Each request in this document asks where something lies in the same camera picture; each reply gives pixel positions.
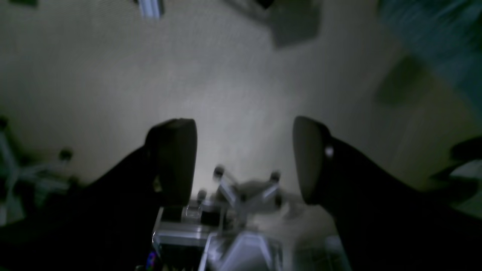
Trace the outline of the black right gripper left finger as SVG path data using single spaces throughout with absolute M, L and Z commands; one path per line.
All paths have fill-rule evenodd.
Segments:
M 133 271 L 146 261 L 162 206 L 191 197 L 193 119 L 152 127 L 145 143 L 87 187 L 1 228 L 1 269 Z

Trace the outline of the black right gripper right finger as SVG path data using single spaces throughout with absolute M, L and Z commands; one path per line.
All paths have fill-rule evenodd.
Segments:
M 406 185 L 322 123 L 297 116 L 303 201 L 334 219 L 354 271 L 480 271 L 481 219 Z

